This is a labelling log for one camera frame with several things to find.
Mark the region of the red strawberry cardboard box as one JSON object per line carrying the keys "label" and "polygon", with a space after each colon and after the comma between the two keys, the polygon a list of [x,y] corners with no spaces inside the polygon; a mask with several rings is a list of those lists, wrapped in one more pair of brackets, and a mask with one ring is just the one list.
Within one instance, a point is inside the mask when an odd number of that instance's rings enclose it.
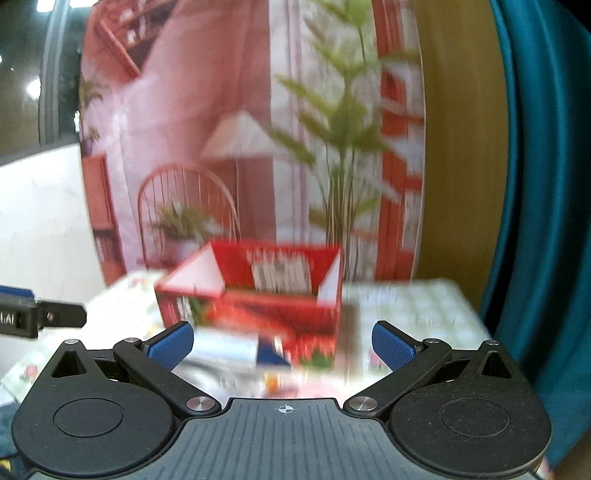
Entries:
{"label": "red strawberry cardboard box", "polygon": [[154,287],[165,326],[252,335],[290,366],[335,364],[342,305],[338,246],[215,240]]}

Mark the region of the green plaid tablecloth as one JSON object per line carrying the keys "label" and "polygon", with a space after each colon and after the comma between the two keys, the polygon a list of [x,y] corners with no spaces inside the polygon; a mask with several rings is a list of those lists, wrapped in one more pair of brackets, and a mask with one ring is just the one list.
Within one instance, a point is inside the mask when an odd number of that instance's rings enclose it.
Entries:
{"label": "green plaid tablecloth", "polygon": [[[147,339],[163,328],[154,293],[158,271],[123,277],[86,304],[81,329],[46,329],[36,340],[1,339],[1,402],[24,399],[61,344],[79,339],[89,349],[109,348],[126,336]],[[352,284],[342,287],[342,317],[335,365],[311,368],[217,366],[184,360],[175,374],[216,397],[315,398],[339,402],[388,374],[370,347],[374,323],[387,320],[422,340],[435,337],[455,349],[475,349],[490,334],[459,287],[450,280]]]}

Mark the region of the teal curtain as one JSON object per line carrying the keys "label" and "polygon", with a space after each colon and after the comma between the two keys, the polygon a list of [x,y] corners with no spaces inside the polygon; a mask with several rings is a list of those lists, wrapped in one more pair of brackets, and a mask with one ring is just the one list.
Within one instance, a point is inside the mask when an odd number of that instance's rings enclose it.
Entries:
{"label": "teal curtain", "polygon": [[509,146],[481,314],[548,412],[557,466],[590,430],[590,34],[557,1],[491,8]]}

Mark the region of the printed room scene backdrop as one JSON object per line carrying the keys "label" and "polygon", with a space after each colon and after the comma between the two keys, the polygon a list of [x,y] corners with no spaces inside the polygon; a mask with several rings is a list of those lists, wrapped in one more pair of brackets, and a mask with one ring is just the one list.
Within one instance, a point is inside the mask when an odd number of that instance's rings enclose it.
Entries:
{"label": "printed room scene backdrop", "polygon": [[99,1],[79,84],[106,283],[212,239],[342,249],[407,280],[425,108],[410,1]]}

